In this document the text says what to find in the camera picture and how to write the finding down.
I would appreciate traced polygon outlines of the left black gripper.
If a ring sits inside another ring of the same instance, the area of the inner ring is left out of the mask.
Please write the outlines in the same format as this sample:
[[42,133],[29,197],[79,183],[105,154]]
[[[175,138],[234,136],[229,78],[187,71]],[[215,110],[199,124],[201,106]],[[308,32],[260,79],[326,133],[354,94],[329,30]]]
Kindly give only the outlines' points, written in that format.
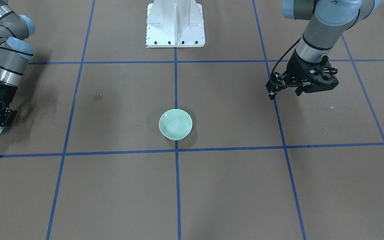
[[[288,61],[285,74],[287,75],[287,84],[296,86],[296,90],[310,89],[316,86],[314,82],[314,75],[311,70],[317,69],[318,63],[312,63],[303,60],[297,52],[293,52],[290,60]],[[268,90],[268,97],[274,100],[279,91],[284,90],[286,87],[283,84],[283,74],[271,74],[266,83]]]

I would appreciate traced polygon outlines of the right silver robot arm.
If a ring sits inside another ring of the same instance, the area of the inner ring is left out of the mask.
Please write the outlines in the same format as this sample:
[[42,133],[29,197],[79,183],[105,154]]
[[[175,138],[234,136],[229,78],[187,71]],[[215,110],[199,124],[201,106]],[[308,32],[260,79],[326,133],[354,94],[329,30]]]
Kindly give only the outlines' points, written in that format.
[[35,33],[34,22],[18,15],[5,0],[0,0],[0,134],[14,121],[10,108],[18,85],[33,56],[34,48],[25,39]]

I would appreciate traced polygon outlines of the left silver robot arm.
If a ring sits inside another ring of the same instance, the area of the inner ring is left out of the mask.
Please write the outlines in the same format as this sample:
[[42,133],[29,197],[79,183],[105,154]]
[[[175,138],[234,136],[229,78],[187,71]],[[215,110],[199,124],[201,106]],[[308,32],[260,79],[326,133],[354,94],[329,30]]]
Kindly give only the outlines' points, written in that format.
[[282,15],[294,20],[308,20],[303,35],[288,49],[292,55],[283,73],[271,70],[266,83],[268,97],[287,88],[295,94],[333,90],[338,86],[338,70],[329,62],[329,52],[341,35],[372,15],[380,0],[284,0]]

